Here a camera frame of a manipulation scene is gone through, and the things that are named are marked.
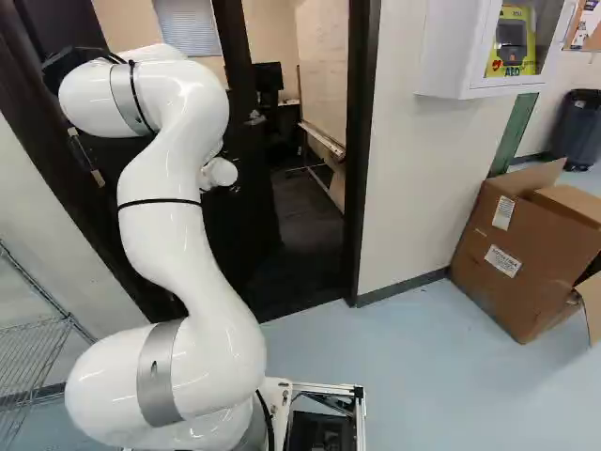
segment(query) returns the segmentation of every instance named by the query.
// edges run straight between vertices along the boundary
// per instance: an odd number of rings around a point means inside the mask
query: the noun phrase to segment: aed label
[[[517,77],[519,75],[519,68],[505,68],[506,77]]]

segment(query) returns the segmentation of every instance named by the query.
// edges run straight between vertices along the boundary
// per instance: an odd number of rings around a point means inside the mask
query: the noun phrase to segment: green door frame
[[[497,148],[497,154],[490,165],[489,177],[496,177],[507,172],[511,161],[516,156],[517,148],[522,141],[537,99],[537,92],[517,96],[514,109],[509,116],[505,132]]]

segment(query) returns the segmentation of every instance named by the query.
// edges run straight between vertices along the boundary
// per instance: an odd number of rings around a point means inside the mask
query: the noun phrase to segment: gray trash can
[[[567,157],[565,170],[586,171],[601,153],[601,91],[574,89],[563,98],[548,150]]]

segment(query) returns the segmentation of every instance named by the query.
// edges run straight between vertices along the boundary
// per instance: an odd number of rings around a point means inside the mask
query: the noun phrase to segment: robotic arm
[[[190,315],[93,345],[69,376],[69,414],[86,434],[115,446],[257,448],[250,430],[263,414],[254,392],[265,378],[265,342],[215,262],[200,208],[199,188],[237,176],[216,158],[227,96],[210,70],[165,44],[121,57],[137,63],[96,59],[72,70],[60,105],[90,134],[156,134],[119,179],[121,239],[133,268],[174,292]]]

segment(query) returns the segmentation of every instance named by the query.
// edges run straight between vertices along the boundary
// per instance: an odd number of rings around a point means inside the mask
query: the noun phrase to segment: window blinds
[[[152,0],[152,4],[167,44],[187,56],[222,54],[211,0]]]

